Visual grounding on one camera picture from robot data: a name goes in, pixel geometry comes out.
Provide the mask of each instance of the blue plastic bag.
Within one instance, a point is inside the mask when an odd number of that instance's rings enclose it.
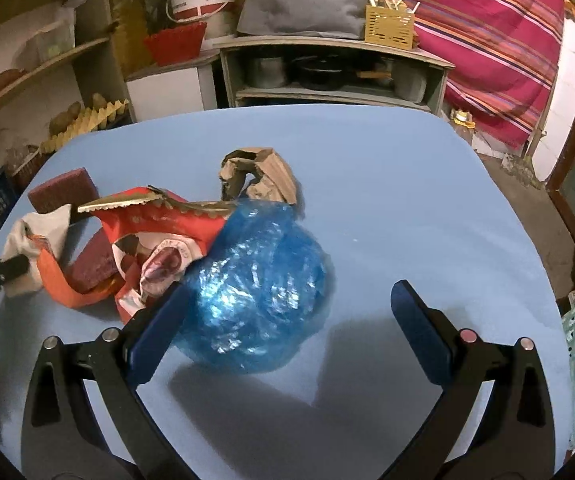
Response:
[[[194,299],[175,345],[220,370],[280,367],[322,325],[325,282],[323,251],[291,206],[241,200],[186,272]]]

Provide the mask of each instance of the tile wall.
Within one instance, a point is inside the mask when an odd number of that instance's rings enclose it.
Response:
[[[559,75],[544,129],[546,136],[541,139],[533,158],[536,177],[539,180],[546,180],[552,173],[570,133],[574,116],[575,23],[572,20],[565,20]]]

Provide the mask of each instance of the red basket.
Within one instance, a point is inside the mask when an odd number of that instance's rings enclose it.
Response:
[[[158,66],[181,63],[198,57],[206,33],[206,22],[166,28],[143,41]]]

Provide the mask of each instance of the table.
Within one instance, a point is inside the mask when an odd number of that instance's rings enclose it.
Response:
[[[417,110],[347,105],[184,114],[77,137],[35,184],[85,166],[101,194],[152,184],[189,200],[219,197],[222,157],[272,146],[302,186],[303,225],[330,255],[335,292],[324,328],[285,367],[212,375],[176,348],[139,387],[171,444],[205,480],[374,480],[419,429],[440,390],[392,317],[406,278],[457,328],[513,344],[530,336],[549,383],[560,466],[571,428],[567,345],[545,270],[471,148]],[[31,211],[23,195],[0,233]],[[98,229],[77,226],[67,252]],[[40,343],[90,340],[120,326],[111,301],[79,311],[45,291],[0,297],[0,445],[20,464],[20,425]],[[114,453],[129,459],[95,384],[90,400]],[[463,452],[489,388],[453,456]]]

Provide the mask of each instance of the red sponge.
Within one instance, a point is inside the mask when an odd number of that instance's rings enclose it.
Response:
[[[112,245],[103,229],[99,229],[69,267],[66,276],[74,290],[85,294],[117,272]]]
[[[76,215],[77,207],[98,198],[99,192],[85,168],[56,176],[28,193],[37,213],[50,213],[65,204],[72,204],[73,221],[80,218]]]

